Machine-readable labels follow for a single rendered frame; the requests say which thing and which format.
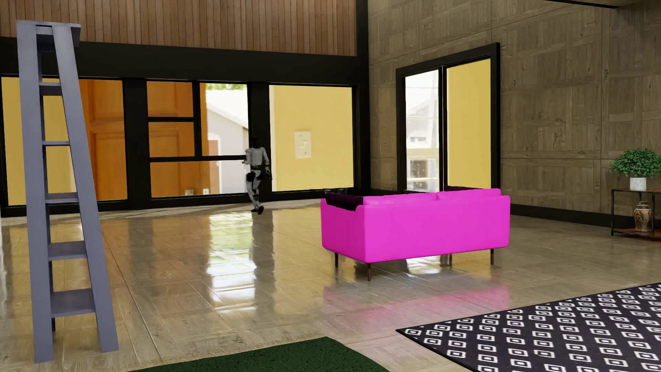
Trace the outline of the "pink sofa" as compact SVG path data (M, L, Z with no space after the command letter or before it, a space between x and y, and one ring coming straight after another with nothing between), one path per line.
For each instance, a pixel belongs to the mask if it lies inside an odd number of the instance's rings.
M326 193L320 201L322 246L367 265L494 251L508 246L510 197L500 189L358 197Z

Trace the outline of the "white humanoid robot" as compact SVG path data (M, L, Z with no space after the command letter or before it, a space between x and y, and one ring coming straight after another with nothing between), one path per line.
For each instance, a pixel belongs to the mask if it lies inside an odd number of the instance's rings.
M271 181L272 173L266 149L260 146L255 136L249 138L249 147L245 150L243 164L249 166L245 175L245 183L247 194L253 205L251 212L261 215L264 212L264 206L259 200L259 186L264 180Z

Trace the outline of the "black framed glass door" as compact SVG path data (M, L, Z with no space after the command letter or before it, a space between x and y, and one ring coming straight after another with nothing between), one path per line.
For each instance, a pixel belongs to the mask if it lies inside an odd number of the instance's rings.
M500 189L498 42L396 69L397 191Z

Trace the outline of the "dark green rug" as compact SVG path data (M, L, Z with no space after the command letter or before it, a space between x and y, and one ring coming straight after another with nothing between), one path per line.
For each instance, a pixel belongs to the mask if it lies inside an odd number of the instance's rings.
M328 337L274 345L131 372L389 372L377 362Z

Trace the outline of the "grey ladder shelf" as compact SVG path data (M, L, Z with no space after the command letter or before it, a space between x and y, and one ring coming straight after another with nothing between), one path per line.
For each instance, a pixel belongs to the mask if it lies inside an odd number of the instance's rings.
M34 360L54 359L54 320L94 313L102 352L119 349L95 182L78 82L75 47L79 24L17 21L24 181L27 194L30 293ZM67 140L45 135L44 98L63 101ZM75 192L48 189L47 148L69 148ZM81 217L83 239L53 242L50 208L72 208ZM91 286L54 291L52 263L86 258Z

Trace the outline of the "black white patterned rug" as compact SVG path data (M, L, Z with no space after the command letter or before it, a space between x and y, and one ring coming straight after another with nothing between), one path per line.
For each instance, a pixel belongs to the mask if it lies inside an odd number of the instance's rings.
M661 372L661 283L398 333L472 372Z

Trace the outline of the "black metal side table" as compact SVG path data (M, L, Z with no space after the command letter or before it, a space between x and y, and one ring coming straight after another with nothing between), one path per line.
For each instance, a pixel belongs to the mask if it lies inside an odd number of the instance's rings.
M635 193L638 194L639 201L640 200L645 200L649 203L653 218L651 222L651 227L652 231L648 233L642 233L642 232L636 232L634 227L633 228L627 228L627 229L618 229L616 228L615 224L615 196L616 193L621 192L621 193ZM635 190L630 190L630 189L612 189L611 190L611 212L610 212L610 233L613 236L615 233L618 234L625 234L625 235L630 235L630 236L642 236L644 238L651 238L655 240L661 240L661 223L659 224L659 229L656 227L656 196L659 195L661 197L661 188L656 188L656 189L647 189L643 191L635 191Z

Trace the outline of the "green potted plant white pot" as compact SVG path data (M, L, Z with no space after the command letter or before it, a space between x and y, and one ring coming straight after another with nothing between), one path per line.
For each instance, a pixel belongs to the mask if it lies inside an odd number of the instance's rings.
M647 178L661 174L661 155L649 148L627 149L609 169L628 177L630 190L647 190Z

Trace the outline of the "patterned ceramic vase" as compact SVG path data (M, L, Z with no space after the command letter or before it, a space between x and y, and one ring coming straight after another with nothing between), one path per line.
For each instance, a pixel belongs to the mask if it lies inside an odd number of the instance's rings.
M649 203L640 200L633 212L635 231L640 233L650 233L652 231L651 222L653 214Z

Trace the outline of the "black framed window wall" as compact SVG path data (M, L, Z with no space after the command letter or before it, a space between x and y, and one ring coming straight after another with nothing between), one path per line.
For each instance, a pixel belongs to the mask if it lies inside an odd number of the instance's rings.
M98 211L247 203L244 150L271 162L265 200L365 185L367 67L359 56L82 41L74 49ZM67 140L44 98L47 140ZM47 148L48 189L75 192L69 148ZM0 37L0 212L25 216L17 39Z

